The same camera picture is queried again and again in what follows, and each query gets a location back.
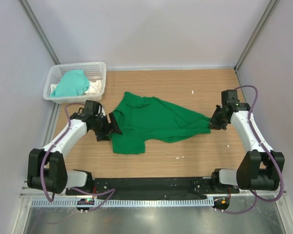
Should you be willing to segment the green t shirt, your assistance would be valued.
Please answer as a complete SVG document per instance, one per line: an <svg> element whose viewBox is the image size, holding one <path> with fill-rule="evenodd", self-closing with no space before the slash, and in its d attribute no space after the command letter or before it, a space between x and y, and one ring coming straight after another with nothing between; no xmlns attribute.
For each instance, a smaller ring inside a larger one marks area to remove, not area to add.
<svg viewBox="0 0 293 234"><path fill-rule="evenodd" d="M209 117L157 97L125 92L113 111L122 134L111 135L116 154L143 154L145 142L174 143L198 134L209 134Z"/></svg>

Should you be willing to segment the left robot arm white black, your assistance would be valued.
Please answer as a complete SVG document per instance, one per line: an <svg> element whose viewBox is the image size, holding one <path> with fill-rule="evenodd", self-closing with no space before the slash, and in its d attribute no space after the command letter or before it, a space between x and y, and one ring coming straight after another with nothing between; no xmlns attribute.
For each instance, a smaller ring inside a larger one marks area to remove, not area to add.
<svg viewBox="0 0 293 234"><path fill-rule="evenodd" d="M87 100L83 107L73 114L67 114L64 129L41 149L29 153L27 186L45 193L60 194L65 189L77 188L83 195L94 189L91 173L83 170L67 171L65 157L74 145L89 131L97 141L108 141L112 133L121 135L113 113L106 114L103 106Z"/></svg>

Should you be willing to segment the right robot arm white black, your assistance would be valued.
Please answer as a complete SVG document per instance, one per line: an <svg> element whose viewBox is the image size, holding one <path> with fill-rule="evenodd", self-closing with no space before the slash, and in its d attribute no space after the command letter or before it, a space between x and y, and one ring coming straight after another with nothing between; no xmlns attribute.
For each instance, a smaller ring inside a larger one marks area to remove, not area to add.
<svg viewBox="0 0 293 234"><path fill-rule="evenodd" d="M237 131L246 154L238 169L216 169L210 181L211 189L223 192L228 185L243 190L275 191L280 186L285 163L284 155L276 152L258 129L251 106L238 99L237 90L221 93L221 105L216 106L209 127L225 130L231 124Z"/></svg>

